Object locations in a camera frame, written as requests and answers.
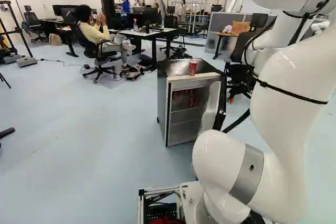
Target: backpack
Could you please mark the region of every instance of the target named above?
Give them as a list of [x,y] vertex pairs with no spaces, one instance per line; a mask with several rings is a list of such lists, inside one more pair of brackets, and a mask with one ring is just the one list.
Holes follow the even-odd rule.
[[63,45],[61,37],[57,34],[49,34],[49,42],[52,46],[61,46]]

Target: blue shirt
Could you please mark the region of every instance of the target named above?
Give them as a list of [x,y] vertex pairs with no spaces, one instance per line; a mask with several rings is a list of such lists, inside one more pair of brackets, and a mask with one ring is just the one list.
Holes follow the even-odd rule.
[[131,12],[131,10],[130,10],[130,4],[126,0],[124,0],[124,2],[122,2],[121,7],[122,7],[121,8],[121,12],[120,12],[121,16],[126,16],[127,13]]

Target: water bottle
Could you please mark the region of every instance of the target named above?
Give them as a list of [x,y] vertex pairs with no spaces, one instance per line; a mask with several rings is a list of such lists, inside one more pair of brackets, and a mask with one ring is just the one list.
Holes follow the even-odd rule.
[[136,18],[134,19],[133,29],[134,29],[134,31],[139,31],[139,28],[138,28],[138,25],[137,25]]

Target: yellow shirt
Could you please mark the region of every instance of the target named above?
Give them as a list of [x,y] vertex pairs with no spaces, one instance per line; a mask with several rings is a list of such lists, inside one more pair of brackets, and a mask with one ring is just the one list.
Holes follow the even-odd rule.
[[99,26],[94,25],[91,26],[88,23],[81,22],[79,24],[79,28],[81,29],[84,36],[91,42],[97,44],[101,40],[110,39],[110,33],[107,26],[103,26],[103,33],[99,31]]

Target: man sitting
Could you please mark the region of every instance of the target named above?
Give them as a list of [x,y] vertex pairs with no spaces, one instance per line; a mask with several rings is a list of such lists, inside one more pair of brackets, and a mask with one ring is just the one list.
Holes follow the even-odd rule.
[[[93,24],[92,10],[88,5],[79,5],[76,7],[75,16],[79,19],[79,28],[84,36],[91,42],[97,44],[102,40],[110,40],[110,33],[106,25],[106,17],[104,14],[99,14],[96,23]],[[99,31],[100,25],[103,26],[103,32]],[[135,45],[123,43],[124,36],[117,35],[114,40],[103,45],[103,52],[117,51],[121,54],[122,71],[128,70],[131,66],[127,64],[127,51],[135,48]]]

